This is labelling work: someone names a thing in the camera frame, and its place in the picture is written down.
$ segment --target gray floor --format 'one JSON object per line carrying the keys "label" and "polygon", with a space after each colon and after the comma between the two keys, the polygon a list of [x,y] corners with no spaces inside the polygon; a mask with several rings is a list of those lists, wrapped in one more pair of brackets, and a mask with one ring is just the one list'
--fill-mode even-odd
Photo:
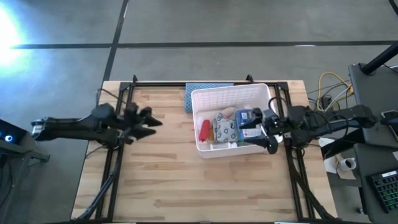
{"label": "gray floor", "polygon": [[[8,32],[0,47],[7,41],[111,43],[121,5],[122,0],[2,0],[0,20]],[[130,0],[120,43],[394,40],[397,22],[382,0]],[[349,64],[368,62],[386,47],[119,49],[110,80],[130,80],[133,74],[140,80],[241,80],[250,73],[255,79],[304,80],[312,91],[323,72],[347,80]],[[0,51],[1,119],[30,129],[33,119],[81,117],[95,105],[109,49]],[[397,63],[395,58],[389,64]],[[336,82],[325,77],[323,86]],[[51,160],[31,168],[9,223],[69,219],[86,145],[64,139],[39,143]],[[355,189],[332,183],[332,191],[339,217],[367,220],[355,213],[360,206]]]}

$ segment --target keyboard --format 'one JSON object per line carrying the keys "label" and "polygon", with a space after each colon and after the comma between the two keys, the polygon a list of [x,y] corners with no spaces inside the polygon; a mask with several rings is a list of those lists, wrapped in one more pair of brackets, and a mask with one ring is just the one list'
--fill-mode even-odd
{"label": "keyboard", "polygon": [[398,211],[398,170],[368,177],[386,213]]}

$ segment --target yellow cable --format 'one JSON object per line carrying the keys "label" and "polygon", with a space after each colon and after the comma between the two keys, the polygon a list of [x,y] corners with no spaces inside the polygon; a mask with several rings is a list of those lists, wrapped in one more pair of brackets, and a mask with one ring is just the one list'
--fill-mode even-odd
{"label": "yellow cable", "polygon": [[[323,109],[321,109],[320,108],[320,106],[319,106],[319,101],[320,101],[320,98],[321,98],[321,82],[322,82],[322,78],[325,76],[325,75],[327,75],[327,74],[329,74],[329,75],[334,75],[336,78],[338,78],[342,83],[344,83],[344,85],[346,85],[347,86],[347,88],[349,88],[349,93],[347,94],[347,97],[349,97],[349,96],[351,96],[351,95],[353,95],[354,94],[354,88],[353,88],[353,86],[352,85],[350,85],[350,84],[348,84],[347,82],[345,82],[339,75],[337,75],[336,73],[334,73],[334,72],[324,72],[321,76],[319,76],[319,81],[318,81],[318,99],[317,99],[317,108],[318,108],[318,110],[320,110],[320,111],[325,111],[325,110],[323,110]],[[332,102],[332,104],[335,104],[337,101],[339,101],[339,100],[342,100],[342,99],[344,99],[346,96],[341,96],[341,97],[339,97],[337,100],[335,100],[334,102]]]}

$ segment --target basket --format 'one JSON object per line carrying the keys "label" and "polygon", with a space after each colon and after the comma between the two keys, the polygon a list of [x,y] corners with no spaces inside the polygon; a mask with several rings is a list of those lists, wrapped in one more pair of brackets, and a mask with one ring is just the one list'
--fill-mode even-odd
{"label": "basket", "polygon": [[[195,128],[195,139],[199,154],[204,159],[237,156],[252,153],[268,153],[267,149],[256,146],[239,146],[230,149],[210,149],[210,144],[199,141],[199,125],[197,118],[208,119],[213,122],[214,117],[221,110],[233,106],[241,108],[260,108],[262,111],[268,109],[268,101],[271,93],[266,84],[238,85],[219,88],[194,90],[192,96],[192,113]],[[281,136],[275,136],[278,142],[282,141]]]}

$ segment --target blue cloth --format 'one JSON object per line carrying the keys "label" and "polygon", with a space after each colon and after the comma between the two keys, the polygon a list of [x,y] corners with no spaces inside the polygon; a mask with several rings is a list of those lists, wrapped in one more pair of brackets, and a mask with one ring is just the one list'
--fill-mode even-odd
{"label": "blue cloth", "polygon": [[185,84],[185,112],[192,112],[191,93],[193,90],[233,86],[234,83],[187,83]]}

